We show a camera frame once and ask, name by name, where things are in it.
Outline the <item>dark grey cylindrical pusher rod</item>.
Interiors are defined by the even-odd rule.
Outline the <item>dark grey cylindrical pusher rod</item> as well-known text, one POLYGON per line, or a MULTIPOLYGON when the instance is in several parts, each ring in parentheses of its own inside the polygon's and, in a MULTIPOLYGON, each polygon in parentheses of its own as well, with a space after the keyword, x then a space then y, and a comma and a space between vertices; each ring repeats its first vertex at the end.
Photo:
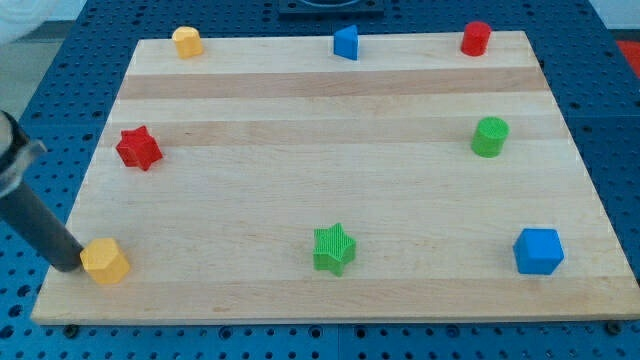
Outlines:
POLYGON ((82 245, 24 181, 30 165, 46 152, 8 113, 1 113, 1 219, 54 269, 81 266, 82 245))

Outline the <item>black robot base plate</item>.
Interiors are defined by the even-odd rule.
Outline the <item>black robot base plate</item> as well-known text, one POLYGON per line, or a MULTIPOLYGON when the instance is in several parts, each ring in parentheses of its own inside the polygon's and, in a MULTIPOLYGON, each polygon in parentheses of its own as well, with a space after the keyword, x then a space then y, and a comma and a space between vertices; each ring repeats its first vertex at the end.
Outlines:
POLYGON ((385 0, 277 0, 280 17, 382 15, 385 0))

